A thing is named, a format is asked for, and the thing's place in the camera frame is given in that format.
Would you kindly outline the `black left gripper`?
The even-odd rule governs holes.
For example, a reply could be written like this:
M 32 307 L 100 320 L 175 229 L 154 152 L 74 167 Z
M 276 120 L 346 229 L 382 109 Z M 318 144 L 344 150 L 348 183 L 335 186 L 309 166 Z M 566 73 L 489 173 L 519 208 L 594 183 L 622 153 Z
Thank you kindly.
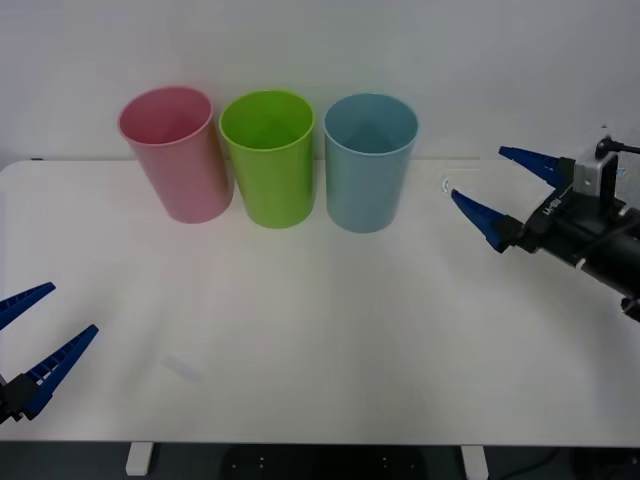
M 47 282 L 1 300 L 0 329 L 3 330 L 55 289 L 52 282 Z M 28 420 L 37 417 L 98 332 L 96 325 L 88 326 L 27 372 L 2 383 L 1 423 L 9 419 L 18 422 L 23 417 Z

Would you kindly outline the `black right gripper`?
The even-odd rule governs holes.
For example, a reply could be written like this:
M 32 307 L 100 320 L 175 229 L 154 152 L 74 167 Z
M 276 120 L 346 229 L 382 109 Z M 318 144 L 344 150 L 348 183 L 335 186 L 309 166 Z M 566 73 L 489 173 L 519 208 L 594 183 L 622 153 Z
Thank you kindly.
M 572 184 L 573 159 L 501 146 L 499 154 L 554 189 Z M 451 198 L 498 253 L 511 246 L 534 253 L 540 249 L 584 269 L 636 267 L 636 210 L 613 194 L 592 197 L 573 191 L 555 193 L 523 224 L 462 194 Z

